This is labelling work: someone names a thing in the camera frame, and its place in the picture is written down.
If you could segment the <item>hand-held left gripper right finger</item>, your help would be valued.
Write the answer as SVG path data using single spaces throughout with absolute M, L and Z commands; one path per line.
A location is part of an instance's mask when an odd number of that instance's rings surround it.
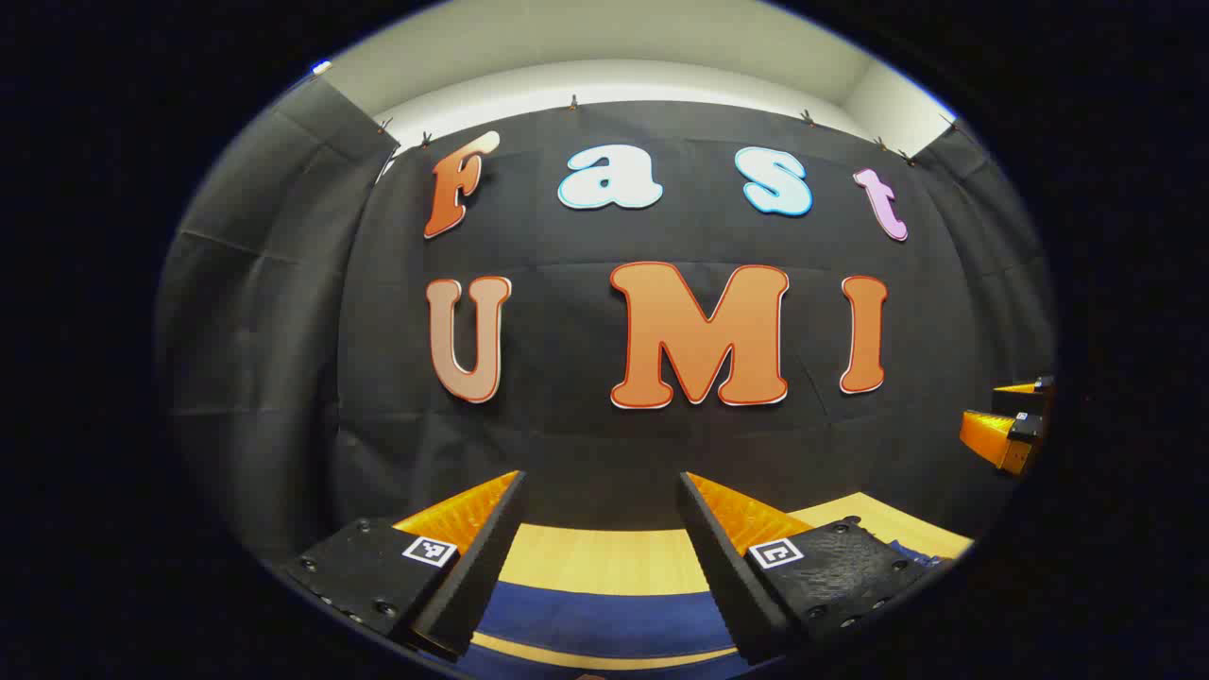
M 752 665 L 838 647 L 945 576 L 860 517 L 810 525 L 730 486 L 679 474 L 677 507 L 740 657 Z

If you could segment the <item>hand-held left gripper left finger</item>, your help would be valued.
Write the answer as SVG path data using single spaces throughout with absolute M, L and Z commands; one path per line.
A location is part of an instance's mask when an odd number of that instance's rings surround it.
M 456 661 L 469 650 L 517 536 L 522 469 L 405 519 L 363 518 L 280 561 L 332 612 L 400 646 Z

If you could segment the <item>blue jeans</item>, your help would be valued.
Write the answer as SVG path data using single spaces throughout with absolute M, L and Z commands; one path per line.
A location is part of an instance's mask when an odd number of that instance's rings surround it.
M 690 537 L 523 525 L 457 668 L 474 680 L 730 680 L 779 658 L 744 640 Z

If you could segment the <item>black backdrop cloth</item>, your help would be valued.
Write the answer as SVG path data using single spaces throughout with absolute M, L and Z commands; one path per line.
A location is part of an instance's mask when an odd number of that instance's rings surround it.
M 777 404 L 611 403 L 613 267 L 704 309 L 789 276 Z M 525 469 L 531 524 L 681 526 L 683 469 L 785 511 L 864 492 L 966 536 L 1012 490 L 959 440 L 1052 371 L 1037 227 L 950 129 L 912 165 L 840 129 L 679 102 L 544 110 L 397 146 L 316 80 L 230 144 L 157 301 L 174 443 L 251 551 L 297 554 Z

